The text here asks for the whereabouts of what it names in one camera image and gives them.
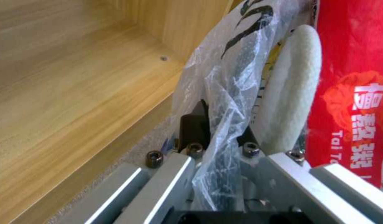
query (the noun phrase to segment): wood grain surface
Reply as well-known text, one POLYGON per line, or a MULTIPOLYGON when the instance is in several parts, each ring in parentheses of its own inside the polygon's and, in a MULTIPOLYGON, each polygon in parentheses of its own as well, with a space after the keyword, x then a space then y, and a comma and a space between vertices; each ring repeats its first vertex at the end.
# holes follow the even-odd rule
POLYGON ((0 223, 168 97, 184 63, 106 1, 18 2, 0 1, 0 223))
POLYGON ((106 0, 187 60, 240 0, 106 0))

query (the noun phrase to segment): screw hole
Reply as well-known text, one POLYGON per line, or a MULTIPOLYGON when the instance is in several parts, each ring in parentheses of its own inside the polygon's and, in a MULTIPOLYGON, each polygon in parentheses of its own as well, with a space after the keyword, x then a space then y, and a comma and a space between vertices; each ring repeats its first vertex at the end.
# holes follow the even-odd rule
POLYGON ((158 153, 153 152, 150 154, 151 159, 157 159, 158 157, 160 157, 160 155, 158 153))
POLYGON ((252 143, 247 144, 247 147, 250 149, 256 149, 257 148, 257 146, 255 144, 252 144, 252 143))

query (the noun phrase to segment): bolt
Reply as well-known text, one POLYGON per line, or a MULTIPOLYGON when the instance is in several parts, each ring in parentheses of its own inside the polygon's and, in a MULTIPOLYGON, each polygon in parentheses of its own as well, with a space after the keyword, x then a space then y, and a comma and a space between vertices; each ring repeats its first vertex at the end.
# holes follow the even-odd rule
POLYGON ((290 151, 286 152, 286 155, 288 157, 290 157, 291 159, 293 159, 297 163, 302 163, 305 160, 304 152, 302 152, 299 149, 290 150, 290 151))
POLYGON ((253 142, 246 142, 243 145, 243 156, 252 158, 259 154, 259 146, 253 142))
POLYGON ((193 142, 186 146, 186 154, 193 159, 203 157, 203 146, 200 143, 193 142))
POLYGON ((146 166, 150 168, 158 168, 163 163, 163 154, 160 151, 150 151, 146 154, 146 166))

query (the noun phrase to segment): clear plastic bag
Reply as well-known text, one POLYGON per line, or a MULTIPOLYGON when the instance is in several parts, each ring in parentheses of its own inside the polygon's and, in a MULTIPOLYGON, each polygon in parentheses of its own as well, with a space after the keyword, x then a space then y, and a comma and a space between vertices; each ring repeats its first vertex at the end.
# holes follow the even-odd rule
POLYGON ((211 141, 192 183, 193 209, 242 210, 242 181, 236 138, 247 128, 262 70, 271 48, 308 0, 247 0, 210 31, 187 62, 176 91, 170 130, 204 99, 211 141))

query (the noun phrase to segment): black plastic part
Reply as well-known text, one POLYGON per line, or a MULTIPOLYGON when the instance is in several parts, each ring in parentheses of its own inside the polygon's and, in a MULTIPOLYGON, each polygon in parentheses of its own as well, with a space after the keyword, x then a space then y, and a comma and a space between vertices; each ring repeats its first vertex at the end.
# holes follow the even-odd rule
POLYGON ((163 224, 311 224, 302 212, 208 212, 208 211, 173 211, 167 215, 163 224))
POLYGON ((247 127, 242 136, 237 137, 237 142, 239 144, 239 147, 243 146, 246 142, 253 142, 259 145, 250 126, 247 127))
MULTIPOLYGON (((198 107, 203 108, 204 114, 186 114, 180 118, 179 153, 190 143, 200 143, 204 150, 210 144, 211 134, 208 105, 204 100, 201 100, 197 103, 195 109, 198 107)), ((237 137, 237 142, 239 146, 244 145, 246 142, 258 144, 250 126, 247 127, 242 136, 237 137)))
POLYGON ((203 149, 210 144, 210 124, 203 115, 186 114, 180 118, 179 152, 190 143, 200 143, 203 149))

